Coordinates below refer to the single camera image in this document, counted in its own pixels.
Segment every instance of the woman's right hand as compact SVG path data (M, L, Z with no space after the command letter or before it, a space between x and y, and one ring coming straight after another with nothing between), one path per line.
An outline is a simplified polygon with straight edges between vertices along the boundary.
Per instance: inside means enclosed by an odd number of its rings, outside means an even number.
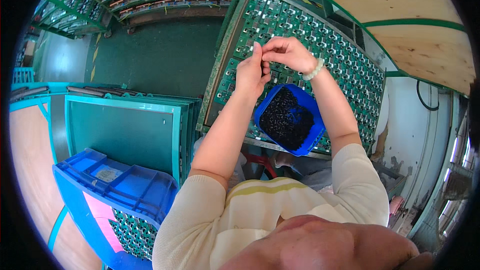
M273 37L262 47L262 51L263 68L270 68L268 62L277 62L308 75L318 64L317 59L295 37Z

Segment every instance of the circuit board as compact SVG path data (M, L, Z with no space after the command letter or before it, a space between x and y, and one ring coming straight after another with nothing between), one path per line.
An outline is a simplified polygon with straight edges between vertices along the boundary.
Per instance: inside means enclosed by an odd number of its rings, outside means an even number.
M108 222L126 253L152 260L153 244L157 236L155 226L145 220L112 208L116 222Z
M249 0L243 12L244 25L214 101L226 104L235 90L238 63L252 55L254 41L266 44L274 36L296 37L316 58L323 58L340 89L345 94L358 122L363 147L367 150L374 140L383 94L384 73L366 57L357 46L326 24L325 20L297 8L283 0ZM271 79L265 85L257 106L277 84L292 83L312 97L309 81L284 64L270 64ZM272 142L253 121L247 137ZM324 135L314 152L330 153L330 139Z

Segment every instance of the woman's left hand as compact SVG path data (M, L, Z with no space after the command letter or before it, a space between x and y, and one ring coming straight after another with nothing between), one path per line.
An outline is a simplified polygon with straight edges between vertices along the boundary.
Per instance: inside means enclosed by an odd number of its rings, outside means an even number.
M253 43L253 54L237 66L237 84L235 93L257 100L263 93L265 84L270 81L270 68L263 69L262 76L262 47L258 42Z

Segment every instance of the hand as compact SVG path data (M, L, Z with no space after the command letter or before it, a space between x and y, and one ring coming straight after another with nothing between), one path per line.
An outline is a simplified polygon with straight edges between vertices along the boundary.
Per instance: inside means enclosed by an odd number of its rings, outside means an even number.
M264 68L262 76L262 47L258 42L253 43L253 55L242 61L237 66L237 84L235 93L254 97L260 97L265 84L270 81L270 68Z
M268 62L285 64L291 69L310 74L317 67L317 59L295 37L273 37L262 47L263 69L270 66Z

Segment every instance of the sticker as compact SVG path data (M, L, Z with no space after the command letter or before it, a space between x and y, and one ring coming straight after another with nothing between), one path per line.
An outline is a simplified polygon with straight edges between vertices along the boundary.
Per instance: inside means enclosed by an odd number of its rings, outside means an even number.
M112 169L109 166L105 165L105 168L98 171L95 174L95 177L103 180L105 183L111 183L115 178L119 177L122 174L122 171Z

